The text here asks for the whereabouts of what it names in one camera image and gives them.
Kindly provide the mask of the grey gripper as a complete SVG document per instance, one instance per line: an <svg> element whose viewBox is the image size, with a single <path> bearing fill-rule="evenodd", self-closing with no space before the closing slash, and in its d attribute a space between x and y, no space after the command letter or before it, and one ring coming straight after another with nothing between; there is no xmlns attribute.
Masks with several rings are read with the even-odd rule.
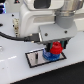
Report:
<svg viewBox="0 0 84 84"><path fill-rule="evenodd" d="M45 44L46 52L50 51L50 43L62 41L62 47L66 48L68 40L76 35L76 24L73 23L70 28L61 28L57 24L47 24L39 26L40 43Z"/></svg>

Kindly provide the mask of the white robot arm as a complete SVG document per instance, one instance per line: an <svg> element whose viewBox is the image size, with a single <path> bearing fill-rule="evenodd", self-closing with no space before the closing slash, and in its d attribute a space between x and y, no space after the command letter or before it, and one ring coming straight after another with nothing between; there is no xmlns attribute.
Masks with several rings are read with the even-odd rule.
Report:
<svg viewBox="0 0 84 84"><path fill-rule="evenodd" d="M19 36L46 46L66 42L77 33L74 0L24 0L19 12Z"/></svg>

